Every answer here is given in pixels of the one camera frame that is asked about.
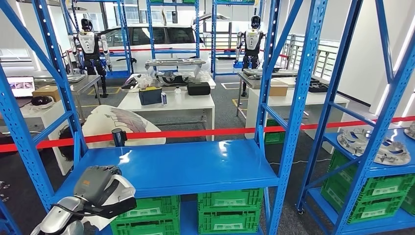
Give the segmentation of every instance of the robot leg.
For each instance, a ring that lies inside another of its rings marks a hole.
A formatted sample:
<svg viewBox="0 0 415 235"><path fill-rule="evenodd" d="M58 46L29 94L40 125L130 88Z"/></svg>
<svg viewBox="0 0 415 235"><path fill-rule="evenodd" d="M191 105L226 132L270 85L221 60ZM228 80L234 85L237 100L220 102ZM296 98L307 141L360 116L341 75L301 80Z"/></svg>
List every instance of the robot leg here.
<svg viewBox="0 0 415 235"><path fill-rule="evenodd" d="M258 67L258 56L251 57L252 68L256 69Z"/></svg>
<svg viewBox="0 0 415 235"><path fill-rule="evenodd" d="M102 68L102 64L101 61L99 59L94 60L93 65L95 65L96 71L98 72L98 74L101 76L101 84L102 84L102 98L107 98L108 94L107 94L107 83L106 83L106 79L105 76L107 75L107 72Z"/></svg>
<svg viewBox="0 0 415 235"><path fill-rule="evenodd" d="M242 70L243 69L247 69L249 68L249 57L247 55L244 56L243 59L243 63L242 63ZM247 92L246 92L246 83L243 83L243 89L242 89L242 97L246 97L247 96Z"/></svg>
<svg viewBox="0 0 415 235"><path fill-rule="evenodd" d="M90 62L90 60L85 60L85 68L87 70L87 74L88 75L96 75L95 69L93 68L92 63Z"/></svg>

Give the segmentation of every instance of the spray can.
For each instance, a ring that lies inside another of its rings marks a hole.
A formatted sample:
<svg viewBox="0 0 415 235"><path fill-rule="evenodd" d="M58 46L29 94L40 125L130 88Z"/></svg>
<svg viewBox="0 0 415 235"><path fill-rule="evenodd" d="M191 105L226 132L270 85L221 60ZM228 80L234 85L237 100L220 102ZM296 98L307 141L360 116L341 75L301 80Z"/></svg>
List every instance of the spray can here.
<svg viewBox="0 0 415 235"><path fill-rule="evenodd" d="M167 96L164 92L161 93L161 104L164 106L167 105Z"/></svg>

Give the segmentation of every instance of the black cylinder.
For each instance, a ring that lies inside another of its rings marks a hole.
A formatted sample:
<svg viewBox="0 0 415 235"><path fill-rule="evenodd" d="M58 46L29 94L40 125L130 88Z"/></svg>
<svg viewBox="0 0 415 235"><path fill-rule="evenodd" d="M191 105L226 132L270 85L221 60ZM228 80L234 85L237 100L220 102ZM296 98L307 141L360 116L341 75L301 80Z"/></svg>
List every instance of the black cylinder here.
<svg viewBox="0 0 415 235"><path fill-rule="evenodd" d="M111 131L116 147L124 147L125 141L127 140L127 134L120 128L116 128Z"/></svg>

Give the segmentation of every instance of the cable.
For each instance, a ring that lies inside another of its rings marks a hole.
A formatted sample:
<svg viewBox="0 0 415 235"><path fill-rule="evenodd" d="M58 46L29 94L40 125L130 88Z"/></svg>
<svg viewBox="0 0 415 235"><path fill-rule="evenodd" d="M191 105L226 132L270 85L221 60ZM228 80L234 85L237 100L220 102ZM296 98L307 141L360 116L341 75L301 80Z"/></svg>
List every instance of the cable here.
<svg viewBox="0 0 415 235"><path fill-rule="evenodd" d="M77 216L89 217L89 216L96 216L96 215L99 215L99 213L94 213L94 214L85 214L85 213L79 213L79 212L71 211L71 210L69 210L68 208L66 208L66 207L64 207L64 206L62 206L62 205L60 205L60 204L56 204L56 203L55 203L55 204L52 204L52 206L54 206L54 207L59 207L59 208L63 209L64 211L69 212L69 213L71 213L71 214L73 214L73 215L77 215Z"/></svg>
<svg viewBox="0 0 415 235"><path fill-rule="evenodd" d="M331 160L331 159L329 159L329 158L326 158L326 159L321 159L321 160L317 160L316 162L324 162L324 161L329 161L329 160ZM302 161L302 160L299 160L299 161L296 161L296 162L293 162L293 164L297 164L297 163L307 163L308 161ZM270 165L273 165L273 164L275 164L275 165L279 165L279 164L281 164L281 163L270 163Z"/></svg>

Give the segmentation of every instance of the humanoid robot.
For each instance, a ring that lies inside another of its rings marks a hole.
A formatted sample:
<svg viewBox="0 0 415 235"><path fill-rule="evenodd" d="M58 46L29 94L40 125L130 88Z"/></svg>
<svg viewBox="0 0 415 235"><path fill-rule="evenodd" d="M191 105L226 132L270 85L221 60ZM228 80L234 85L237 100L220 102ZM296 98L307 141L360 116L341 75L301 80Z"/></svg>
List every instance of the humanoid robot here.
<svg viewBox="0 0 415 235"><path fill-rule="evenodd" d="M261 18L259 16L252 16L252 29L238 33L238 39L236 42L235 61L238 61L239 53L241 52L242 45L245 42L245 56L243 59L242 70L247 69L249 67L249 63L251 63L252 69L256 69L256 67L258 67L259 47L261 45L262 38L265 37L265 34L261 30L259 30L260 24ZM241 96L245 97L246 95L246 83L244 82Z"/></svg>
<svg viewBox="0 0 415 235"><path fill-rule="evenodd" d="M90 166L76 183L74 196L52 204L30 235L83 235L83 219L105 227L111 218L137 207L135 192L117 166Z"/></svg>
<svg viewBox="0 0 415 235"><path fill-rule="evenodd" d="M100 57L100 46L99 42L101 42L102 50L105 55L106 64L108 66L108 70L112 71L112 65L110 60L110 53L108 51L108 45L107 45L107 38L105 35L101 35L99 37L96 33L92 30L92 22L88 19L82 19L81 25L83 31L80 31L78 33L78 36L72 36L69 35L69 41L70 45L72 47L72 53L75 57L75 61L77 66L81 67L81 62L79 59L79 52L76 48L76 41L79 41L79 44L82 48L82 54L83 54L83 63L84 68L87 70L88 75L96 75L95 69L98 72L98 74L101 76L101 83L102 83L102 98L107 98L107 85L105 82L105 76L107 75L107 72L105 71L105 65L101 63Z"/></svg>

